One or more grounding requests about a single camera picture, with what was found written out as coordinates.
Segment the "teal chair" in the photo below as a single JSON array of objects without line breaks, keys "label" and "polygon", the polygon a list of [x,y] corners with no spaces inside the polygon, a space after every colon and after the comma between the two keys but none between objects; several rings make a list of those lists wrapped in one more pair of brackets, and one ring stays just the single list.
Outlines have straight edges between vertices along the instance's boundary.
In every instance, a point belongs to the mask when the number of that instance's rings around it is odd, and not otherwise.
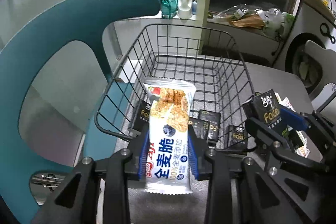
[{"label": "teal chair", "polygon": [[116,62],[111,23],[159,0],[1,0],[1,197],[19,223],[39,205],[37,172],[68,173]]}]

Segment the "wholewheat cracker packet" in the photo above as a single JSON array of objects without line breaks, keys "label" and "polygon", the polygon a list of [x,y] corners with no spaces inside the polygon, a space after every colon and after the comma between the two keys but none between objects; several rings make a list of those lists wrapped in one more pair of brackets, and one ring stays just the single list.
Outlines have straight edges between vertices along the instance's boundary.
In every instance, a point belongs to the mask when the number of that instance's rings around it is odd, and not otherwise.
[{"label": "wholewheat cracker packet", "polygon": [[184,80],[158,77],[147,77],[143,86],[151,103],[145,190],[191,194],[188,126],[197,89]]}]

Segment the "bag of groceries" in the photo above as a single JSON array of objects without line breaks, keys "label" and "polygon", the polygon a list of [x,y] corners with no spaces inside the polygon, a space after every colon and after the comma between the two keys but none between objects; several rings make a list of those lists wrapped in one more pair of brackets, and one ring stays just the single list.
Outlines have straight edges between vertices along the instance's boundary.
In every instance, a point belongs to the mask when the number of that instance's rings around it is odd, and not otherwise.
[{"label": "bag of groceries", "polygon": [[232,6],[213,16],[217,22],[226,22],[237,28],[255,28],[262,30],[264,10],[258,6],[240,4]]}]

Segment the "teal plastic bag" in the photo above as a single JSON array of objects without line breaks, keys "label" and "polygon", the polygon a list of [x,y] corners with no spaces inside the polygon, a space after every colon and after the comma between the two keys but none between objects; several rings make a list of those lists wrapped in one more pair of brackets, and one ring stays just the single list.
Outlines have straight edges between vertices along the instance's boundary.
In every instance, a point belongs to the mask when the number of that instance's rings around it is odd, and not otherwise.
[{"label": "teal plastic bag", "polygon": [[178,0],[161,0],[161,13],[163,19],[173,19],[178,10]]}]

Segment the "blue small bottle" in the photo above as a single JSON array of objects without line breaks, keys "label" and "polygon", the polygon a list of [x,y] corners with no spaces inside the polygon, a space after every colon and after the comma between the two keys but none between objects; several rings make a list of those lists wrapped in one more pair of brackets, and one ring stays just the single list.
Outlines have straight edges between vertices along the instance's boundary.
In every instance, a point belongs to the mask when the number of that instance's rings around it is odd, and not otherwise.
[{"label": "blue small bottle", "polygon": [[192,3],[192,13],[193,15],[197,14],[197,5],[198,5],[198,0],[194,0]]}]

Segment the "washing machine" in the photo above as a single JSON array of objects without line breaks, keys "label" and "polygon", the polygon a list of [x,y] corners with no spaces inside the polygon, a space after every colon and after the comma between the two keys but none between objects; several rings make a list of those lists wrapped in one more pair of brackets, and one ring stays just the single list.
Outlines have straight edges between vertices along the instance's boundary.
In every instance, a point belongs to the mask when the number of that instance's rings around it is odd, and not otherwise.
[{"label": "washing machine", "polygon": [[323,49],[335,50],[335,22],[300,2],[298,12],[274,61],[274,67],[296,75],[311,100],[319,95],[316,88],[322,82],[322,65],[305,52],[306,42],[312,41]]}]

